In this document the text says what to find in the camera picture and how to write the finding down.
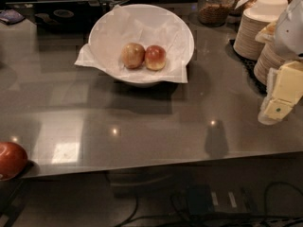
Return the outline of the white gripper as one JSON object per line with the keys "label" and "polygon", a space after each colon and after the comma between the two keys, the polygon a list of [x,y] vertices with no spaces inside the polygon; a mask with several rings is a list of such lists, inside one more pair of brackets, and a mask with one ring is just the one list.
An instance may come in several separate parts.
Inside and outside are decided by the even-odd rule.
{"label": "white gripper", "polygon": [[266,44],[274,40],[276,53],[291,61],[278,69],[271,68],[258,121],[274,125],[282,121],[303,97],[303,0],[292,0],[277,22],[265,26],[255,37]]}

